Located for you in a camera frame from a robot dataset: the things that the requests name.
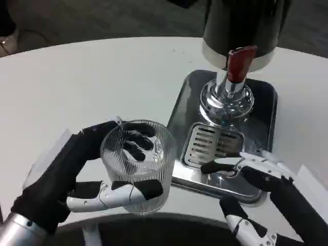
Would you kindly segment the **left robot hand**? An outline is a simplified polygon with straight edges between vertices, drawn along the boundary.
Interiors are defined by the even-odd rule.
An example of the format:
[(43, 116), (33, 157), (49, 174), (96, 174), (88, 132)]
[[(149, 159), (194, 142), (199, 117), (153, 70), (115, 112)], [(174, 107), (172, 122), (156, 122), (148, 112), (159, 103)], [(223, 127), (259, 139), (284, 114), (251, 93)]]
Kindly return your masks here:
[(157, 198), (163, 194), (158, 180), (115, 181), (110, 188), (103, 181), (77, 182), (86, 162), (100, 158), (100, 146), (111, 130), (122, 130), (123, 149), (135, 160), (145, 160), (156, 130), (146, 122), (111, 120), (70, 134), (43, 174), (23, 189), (11, 212), (22, 215), (48, 234), (71, 212), (94, 212)]

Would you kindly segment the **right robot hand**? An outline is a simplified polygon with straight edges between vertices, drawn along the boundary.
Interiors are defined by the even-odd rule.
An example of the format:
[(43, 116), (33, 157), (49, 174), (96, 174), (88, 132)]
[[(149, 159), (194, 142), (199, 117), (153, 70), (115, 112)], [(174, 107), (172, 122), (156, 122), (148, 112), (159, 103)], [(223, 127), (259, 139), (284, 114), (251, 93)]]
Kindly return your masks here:
[(266, 150), (256, 155), (247, 152), (230, 154), (201, 166), (203, 174), (219, 171), (241, 175), (249, 184), (267, 192), (271, 202), (301, 238), (288, 238), (252, 220), (234, 197), (220, 200), (226, 223), (241, 245), (327, 245), (327, 216), (307, 187), (276, 156)]

